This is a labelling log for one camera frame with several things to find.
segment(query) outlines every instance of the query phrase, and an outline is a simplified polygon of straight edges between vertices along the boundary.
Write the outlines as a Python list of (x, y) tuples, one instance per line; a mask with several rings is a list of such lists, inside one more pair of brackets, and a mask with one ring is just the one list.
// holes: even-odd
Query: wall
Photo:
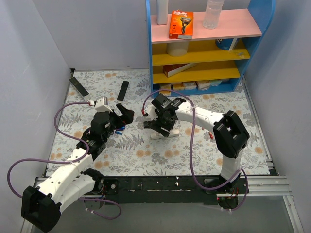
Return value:
[(310, 9), (307, 0), (277, 1), (246, 73), (272, 159), (288, 177), (305, 232), (311, 232)]
[[(70, 70), (31, 0), (0, 0), (0, 228), (20, 232), (21, 200), (6, 173), (18, 159), (48, 159)], [(19, 193), (41, 176), (45, 164), (25, 163), (12, 173)]]
[[(145, 0), (33, 0), (70, 68), (148, 68)], [(205, 11), (207, 0), (170, 0), (169, 11)], [(226, 0), (224, 9), (250, 0)], [(156, 0), (151, 0), (156, 14)]]

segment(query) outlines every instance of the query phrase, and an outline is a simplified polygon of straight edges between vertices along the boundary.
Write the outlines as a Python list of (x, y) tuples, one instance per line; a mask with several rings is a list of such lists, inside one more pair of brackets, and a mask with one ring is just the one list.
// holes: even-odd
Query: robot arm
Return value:
[(29, 186), (23, 192), (21, 216), (44, 232), (50, 231), (62, 212), (82, 195), (103, 189), (104, 177), (100, 172), (93, 169), (82, 171), (102, 153), (115, 129), (133, 122), (134, 111), (124, 108), (120, 103), (117, 108), (121, 116), (106, 105), (104, 98), (91, 101), (91, 105), (95, 105), (97, 113), (91, 121), (91, 127), (82, 135), (82, 140), (89, 145), (88, 154), (77, 161), (86, 153), (86, 145), (79, 142), (66, 160), (68, 164), (59, 167), (37, 187)]
[[(147, 106), (146, 113), (153, 120), (144, 122), (144, 128), (153, 129), (165, 137), (169, 136), (176, 120), (193, 122), (189, 102), (182, 98), (171, 101), (162, 94), (152, 101), (152, 105)], [(228, 180), (240, 168), (241, 154), (249, 133), (233, 111), (222, 114), (195, 106), (195, 120), (196, 125), (214, 132), (217, 148), (223, 154), (220, 176), (225, 181)], [(239, 174), (231, 182), (235, 182), (238, 177)]]

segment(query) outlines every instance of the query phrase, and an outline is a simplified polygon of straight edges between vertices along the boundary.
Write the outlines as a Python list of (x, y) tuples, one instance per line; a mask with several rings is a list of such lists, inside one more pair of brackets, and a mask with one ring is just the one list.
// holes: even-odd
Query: table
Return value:
[[(116, 109), (117, 96), (123, 81), (129, 81), (129, 88), (121, 103), (134, 110), (134, 122), (126, 126), (123, 135), (114, 134), (106, 144), (106, 149), (89, 167), (100, 171), (104, 176), (160, 176), (190, 175), (189, 144), (192, 124), (177, 122), (175, 128), (180, 136), (151, 140), (150, 129), (143, 129), (141, 107), (150, 93), (150, 78), (147, 69), (118, 71), (75, 71), (74, 76), (95, 100), (107, 96), (109, 106)], [(259, 138), (255, 119), (250, 111), (242, 84), (235, 92), (211, 95), (191, 96), (199, 107), (216, 112), (234, 110), (250, 134), (244, 149), (241, 167), (247, 174), (270, 174), (266, 154)], [(70, 84), (66, 103), (83, 101), (82, 97)], [(74, 105), (63, 110), (59, 122), (60, 130), (81, 137), (90, 126), (96, 113), (94, 107)], [(50, 159), (65, 161), (75, 148), (77, 141), (57, 133), (50, 154)], [(222, 155), (218, 151), (215, 139), (209, 137), (208, 131), (197, 127), (194, 138), (194, 171), (197, 175), (218, 175), (222, 168)], [(48, 164), (46, 176), (50, 176), (59, 165)]]

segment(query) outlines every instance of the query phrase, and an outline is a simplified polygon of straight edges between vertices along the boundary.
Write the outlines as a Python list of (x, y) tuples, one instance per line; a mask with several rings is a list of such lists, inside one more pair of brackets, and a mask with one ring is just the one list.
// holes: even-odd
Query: clear plastic bottle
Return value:
[(203, 26), (207, 29), (214, 29), (218, 25), (219, 15), (222, 11), (225, 0), (208, 0), (206, 6)]

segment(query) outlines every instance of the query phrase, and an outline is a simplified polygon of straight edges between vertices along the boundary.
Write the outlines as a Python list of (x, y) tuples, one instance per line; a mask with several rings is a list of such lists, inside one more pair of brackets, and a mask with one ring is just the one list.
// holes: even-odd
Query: floral pattern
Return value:
[[(175, 128), (180, 136), (151, 140), (151, 129), (143, 129), (141, 108), (144, 99), (150, 93), (149, 71), (146, 69), (127, 71), (86, 71), (74, 73), (74, 76), (88, 90), (92, 99), (108, 97), (108, 104), (116, 109), (117, 96), (123, 81), (129, 81), (129, 88), (122, 104), (135, 111), (134, 122), (126, 126), (123, 135), (114, 134), (106, 144), (106, 149), (89, 167), (99, 170), (105, 176), (157, 176), (190, 175), (189, 144), (191, 123), (177, 122)], [(269, 174), (266, 155), (258, 137), (256, 122), (251, 114), (243, 86), (235, 92), (211, 95), (191, 96), (199, 107), (215, 112), (235, 111), (245, 124), (250, 139), (244, 149), (241, 167), (248, 174)], [(69, 87), (66, 103), (83, 101), (72, 85)], [(63, 110), (59, 123), (60, 130), (81, 137), (90, 126), (96, 113), (88, 105), (73, 105)], [(77, 141), (57, 133), (50, 154), (55, 161), (66, 160)], [(197, 175), (218, 175), (222, 168), (222, 155), (218, 151), (215, 139), (208, 131), (197, 127), (194, 138), (193, 166)], [(46, 175), (51, 175), (59, 165), (48, 164)]]

